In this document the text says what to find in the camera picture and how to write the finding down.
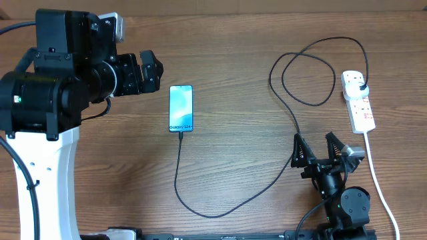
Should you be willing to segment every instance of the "wood grain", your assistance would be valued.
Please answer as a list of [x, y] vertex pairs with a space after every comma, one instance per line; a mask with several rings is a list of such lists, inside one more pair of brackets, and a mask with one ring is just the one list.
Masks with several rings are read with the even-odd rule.
[[[268, 87], [274, 61], [324, 37], [349, 36], [366, 48], [370, 98], [377, 128], [369, 134], [383, 194], [399, 223], [402, 239], [426, 239], [427, 14], [316, 13], [127, 18], [126, 43], [119, 53], [151, 49], [165, 73], [157, 93], [112, 99], [106, 117], [85, 122], [75, 165], [77, 221], [82, 233], [112, 225], [141, 227], [144, 233], [259, 233], [294, 229], [320, 197], [301, 169], [288, 169], [263, 195], [221, 219], [202, 219], [187, 211], [173, 191], [178, 139], [167, 130], [170, 85], [194, 87], [194, 132], [183, 140], [178, 189], [196, 211], [220, 214], [268, 185], [292, 152], [294, 123]], [[0, 21], [0, 27], [16, 21]], [[32, 27], [0, 37], [0, 75], [12, 70], [35, 45]], [[312, 47], [311, 54], [331, 63], [338, 76], [365, 72], [363, 55], [351, 41]], [[318, 157], [326, 157], [324, 135], [363, 145], [348, 121], [346, 104], [336, 91], [321, 107], [295, 102], [274, 87], [294, 110], [302, 134]], [[324, 64], [301, 57], [289, 68], [286, 83], [304, 101], [320, 102], [332, 86]], [[96, 114], [103, 104], [83, 114]], [[0, 149], [0, 239], [19, 238], [15, 172]], [[372, 196], [369, 229], [393, 239], [364, 161], [348, 186]], [[304, 227], [324, 222], [323, 211]]]

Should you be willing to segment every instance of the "white cord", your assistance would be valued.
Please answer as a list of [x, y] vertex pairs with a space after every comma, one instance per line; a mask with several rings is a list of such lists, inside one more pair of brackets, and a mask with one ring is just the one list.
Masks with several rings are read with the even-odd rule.
[[388, 215], [390, 216], [390, 219], [393, 222], [394, 230], [396, 232], [396, 240], [400, 240], [400, 233], [399, 233], [398, 223], [396, 222], [396, 220], [395, 220], [395, 218], [393, 216], [392, 211], [388, 207], [388, 205], [386, 203], [386, 200], [384, 199], [384, 196], [382, 195], [380, 185], [378, 184], [378, 180], [376, 179], [375, 170], [374, 170], [374, 164], [372, 163], [371, 149], [369, 148], [369, 141], [368, 141], [368, 134], [367, 134], [367, 132], [363, 132], [363, 136], [365, 137], [366, 152], [368, 153], [369, 167], [371, 168], [371, 174], [372, 174], [372, 178], [373, 178], [374, 183], [375, 183], [376, 190], [377, 190], [377, 192], [378, 192], [378, 194], [380, 196], [382, 204], [386, 208], [387, 213], [388, 213]]

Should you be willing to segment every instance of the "phone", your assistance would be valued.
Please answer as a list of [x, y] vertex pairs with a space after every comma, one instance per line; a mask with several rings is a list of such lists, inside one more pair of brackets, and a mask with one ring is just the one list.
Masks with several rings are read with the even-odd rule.
[[171, 86], [169, 131], [193, 131], [193, 86]]

